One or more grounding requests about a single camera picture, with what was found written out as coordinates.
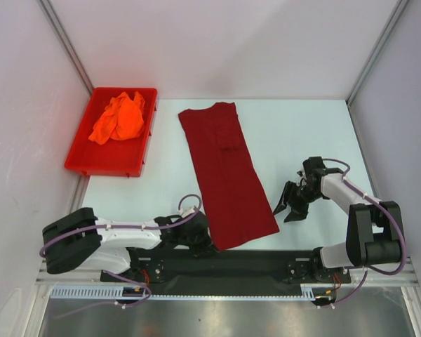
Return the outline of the dark red t shirt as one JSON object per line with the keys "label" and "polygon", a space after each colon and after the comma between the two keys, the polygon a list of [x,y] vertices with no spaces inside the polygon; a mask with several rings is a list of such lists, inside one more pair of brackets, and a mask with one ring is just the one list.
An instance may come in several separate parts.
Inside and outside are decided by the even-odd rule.
{"label": "dark red t shirt", "polygon": [[232,249],[278,233],[236,105],[215,103],[202,110],[185,110],[178,118],[217,249]]}

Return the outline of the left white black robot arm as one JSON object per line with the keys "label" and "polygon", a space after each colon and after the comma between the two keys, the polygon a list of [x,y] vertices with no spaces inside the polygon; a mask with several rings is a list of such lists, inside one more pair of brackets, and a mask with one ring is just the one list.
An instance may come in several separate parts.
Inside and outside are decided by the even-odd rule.
{"label": "left white black robot arm", "polygon": [[217,251],[208,219],[197,209],[141,223],[123,223],[98,217],[92,208],[85,207],[47,225],[42,237],[44,245],[39,254],[50,275],[78,268],[97,269],[133,281],[140,274],[140,263],[130,255],[131,249],[185,246],[196,258]]}

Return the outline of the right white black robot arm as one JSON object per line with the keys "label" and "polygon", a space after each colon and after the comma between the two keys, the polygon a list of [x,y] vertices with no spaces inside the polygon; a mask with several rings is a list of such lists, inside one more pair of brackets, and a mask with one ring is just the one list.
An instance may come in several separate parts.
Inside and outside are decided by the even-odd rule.
{"label": "right white black robot arm", "polygon": [[288,181],[283,188],[273,214],[288,209],[285,222],[307,218],[309,205],[318,200],[333,201],[347,215],[346,239],[336,245],[314,250],[315,259],[309,264],[310,275],[325,282],[336,268],[368,268],[382,275],[399,274],[408,257],[400,206],[394,201],[382,201],[361,190],[349,178],[350,165],[343,162],[310,157],[298,171],[298,182]]}

